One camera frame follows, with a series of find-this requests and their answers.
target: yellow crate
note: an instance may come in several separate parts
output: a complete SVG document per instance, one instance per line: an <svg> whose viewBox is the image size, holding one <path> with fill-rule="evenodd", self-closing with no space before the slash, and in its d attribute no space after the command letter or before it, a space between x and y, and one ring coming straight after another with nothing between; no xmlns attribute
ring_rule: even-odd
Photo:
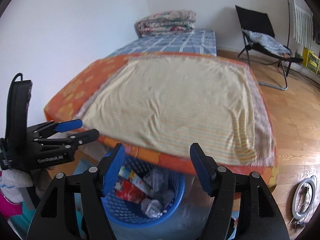
<svg viewBox="0 0 320 240"><path fill-rule="evenodd" d="M320 59L313 53L313 51L303 48L302 58L302 65L317 74L319 70Z"/></svg>

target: red package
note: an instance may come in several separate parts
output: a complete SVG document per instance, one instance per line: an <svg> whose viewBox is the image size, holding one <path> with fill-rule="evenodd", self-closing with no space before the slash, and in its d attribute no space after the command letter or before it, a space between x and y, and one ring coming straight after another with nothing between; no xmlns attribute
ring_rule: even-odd
<svg viewBox="0 0 320 240"><path fill-rule="evenodd" d="M116 196L118 198L131 201L136 204L141 203L141 201L146 198L146 194L125 179L120 179L120 181L116 183L115 189Z"/></svg>

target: wooden floor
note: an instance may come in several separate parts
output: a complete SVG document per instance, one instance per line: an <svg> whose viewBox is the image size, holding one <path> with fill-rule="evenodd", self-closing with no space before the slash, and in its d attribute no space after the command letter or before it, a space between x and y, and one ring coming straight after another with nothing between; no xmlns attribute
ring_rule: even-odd
<svg viewBox="0 0 320 240"><path fill-rule="evenodd" d="M236 59L236 53L229 51L218 51L218 55ZM252 63L252 69L258 80L284 85L284 78L276 66ZM292 219L293 194L301 180L314 174L318 177L315 209L320 202L320 91L292 76L289 76L288 84L287 91L261 89L271 114L279 157L278 185L273 195L290 237L294 239L301 230L295 234L293 225L288 224ZM59 171L71 175L81 158L96 163L78 151L76 161L57 166L51 176Z"/></svg>

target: blue checkered bedsheet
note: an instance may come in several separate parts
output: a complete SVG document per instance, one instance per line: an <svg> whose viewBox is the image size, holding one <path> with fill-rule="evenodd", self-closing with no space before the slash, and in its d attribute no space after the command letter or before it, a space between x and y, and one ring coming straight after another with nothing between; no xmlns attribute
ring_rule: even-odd
<svg viewBox="0 0 320 240"><path fill-rule="evenodd" d="M196 29L193 33L142 37L109 56L155 51L190 52L216 56L216 38L213 31L202 29Z"/></svg>

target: screw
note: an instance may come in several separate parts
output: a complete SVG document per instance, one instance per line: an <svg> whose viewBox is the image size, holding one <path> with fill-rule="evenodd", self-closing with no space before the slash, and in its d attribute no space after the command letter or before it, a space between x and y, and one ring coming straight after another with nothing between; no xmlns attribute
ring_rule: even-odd
<svg viewBox="0 0 320 240"><path fill-rule="evenodd" d="M219 166L218 167L218 171L220 172L226 172L227 171L227 168L225 166Z"/></svg>
<svg viewBox="0 0 320 240"><path fill-rule="evenodd" d="M62 172L57 173L56 178L57 179L62 179L64 174Z"/></svg>
<svg viewBox="0 0 320 240"><path fill-rule="evenodd" d="M98 168L96 166L92 166L89 168L89 172L91 173L95 173L98 170Z"/></svg>
<svg viewBox="0 0 320 240"><path fill-rule="evenodd" d="M252 177L254 177L254 178L256 178L256 179L260 177L260 174L257 173L256 171L254 171L253 173L251 173L251 175L252 175Z"/></svg>

